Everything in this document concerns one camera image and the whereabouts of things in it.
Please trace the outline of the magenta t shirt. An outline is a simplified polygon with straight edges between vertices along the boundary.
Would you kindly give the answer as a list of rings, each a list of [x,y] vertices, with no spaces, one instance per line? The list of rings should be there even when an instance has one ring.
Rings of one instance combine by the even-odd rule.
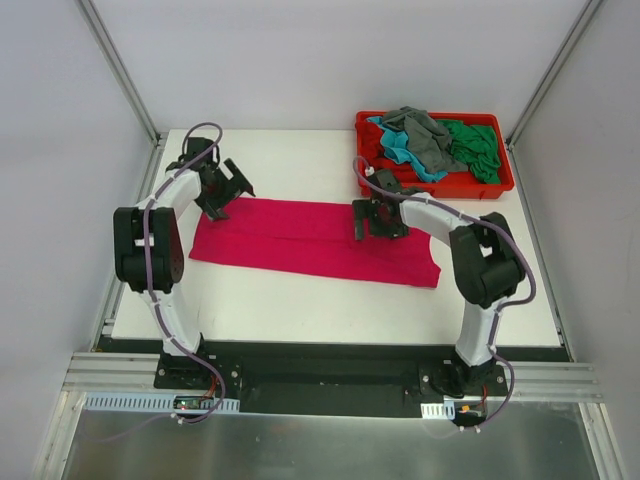
[[[202,215],[189,258],[336,279],[434,289],[441,269],[431,237],[411,230],[404,238],[355,238],[348,204],[239,198],[229,217]]]

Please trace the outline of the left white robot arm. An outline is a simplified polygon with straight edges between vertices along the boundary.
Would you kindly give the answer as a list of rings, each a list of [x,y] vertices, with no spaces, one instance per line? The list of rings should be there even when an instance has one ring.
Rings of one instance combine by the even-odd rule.
[[[233,160],[221,159],[218,143],[191,137],[183,141],[159,186],[138,204],[113,214],[116,276],[149,307],[163,351],[185,356],[176,375],[191,389],[209,382],[212,367],[194,355],[202,335],[180,287],[185,259],[178,220],[192,204],[209,221],[227,220],[225,208],[244,194],[253,195],[253,186]]]

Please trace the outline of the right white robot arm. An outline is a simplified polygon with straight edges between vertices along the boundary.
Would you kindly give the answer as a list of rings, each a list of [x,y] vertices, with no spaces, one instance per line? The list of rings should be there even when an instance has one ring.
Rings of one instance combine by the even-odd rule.
[[[456,287],[465,300],[460,335],[444,381],[461,394],[481,388],[496,363],[502,311],[525,279],[535,284],[508,222],[497,212],[477,217],[419,189],[405,189],[388,169],[354,168],[370,190],[352,203],[355,237],[398,239],[419,230],[450,249]]]

